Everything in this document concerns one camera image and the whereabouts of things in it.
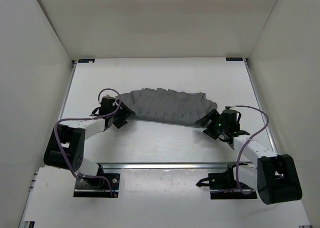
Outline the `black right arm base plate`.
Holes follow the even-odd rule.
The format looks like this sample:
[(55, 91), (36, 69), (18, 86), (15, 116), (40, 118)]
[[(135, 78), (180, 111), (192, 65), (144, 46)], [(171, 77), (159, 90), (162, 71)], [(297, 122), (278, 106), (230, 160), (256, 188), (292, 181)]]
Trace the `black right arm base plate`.
[(257, 199), (257, 193), (242, 194), (233, 178), (233, 174), (209, 173), (209, 189), (211, 200)]

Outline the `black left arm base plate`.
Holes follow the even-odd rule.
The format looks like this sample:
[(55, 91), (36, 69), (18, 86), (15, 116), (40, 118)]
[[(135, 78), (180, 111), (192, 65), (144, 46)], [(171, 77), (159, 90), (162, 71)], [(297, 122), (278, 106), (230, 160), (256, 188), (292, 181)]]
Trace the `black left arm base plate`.
[(120, 188), (120, 173), (103, 173), (109, 182), (103, 178), (82, 178), (79, 177), (75, 181), (73, 197), (86, 198), (118, 198)]

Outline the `grey pleated skirt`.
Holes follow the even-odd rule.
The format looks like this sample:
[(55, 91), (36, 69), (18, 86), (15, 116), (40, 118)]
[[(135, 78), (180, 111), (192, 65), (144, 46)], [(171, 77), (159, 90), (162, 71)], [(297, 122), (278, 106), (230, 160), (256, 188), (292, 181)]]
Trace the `grey pleated skirt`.
[(134, 118), (142, 121), (197, 127), (217, 103), (205, 93), (186, 93), (162, 88), (143, 88), (120, 95), (122, 103), (131, 109)]

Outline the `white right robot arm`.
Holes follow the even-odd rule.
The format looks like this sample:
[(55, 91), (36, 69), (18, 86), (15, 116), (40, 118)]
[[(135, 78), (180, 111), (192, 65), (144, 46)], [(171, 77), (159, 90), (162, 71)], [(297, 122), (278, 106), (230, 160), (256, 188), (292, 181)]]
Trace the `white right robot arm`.
[(209, 173), (197, 187), (209, 187), (211, 199), (260, 198), (266, 205), (300, 200), (303, 192), (293, 158), (260, 145), (254, 138), (261, 131), (251, 135), (242, 130), (241, 117), (234, 106), (227, 106), (196, 121), (210, 138), (238, 152), (235, 163), (224, 172)]

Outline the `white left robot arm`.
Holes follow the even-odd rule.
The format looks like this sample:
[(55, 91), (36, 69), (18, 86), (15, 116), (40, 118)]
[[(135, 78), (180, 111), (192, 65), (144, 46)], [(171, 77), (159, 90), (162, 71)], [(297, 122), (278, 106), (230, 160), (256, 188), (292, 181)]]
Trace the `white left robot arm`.
[(70, 170), (76, 177), (87, 179), (94, 187), (104, 183), (100, 164), (84, 158), (85, 141), (112, 126), (120, 129), (135, 115), (121, 99), (106, 95), (89, 118), (62, 119), (52, 130), (43, 161), (45, 165)]

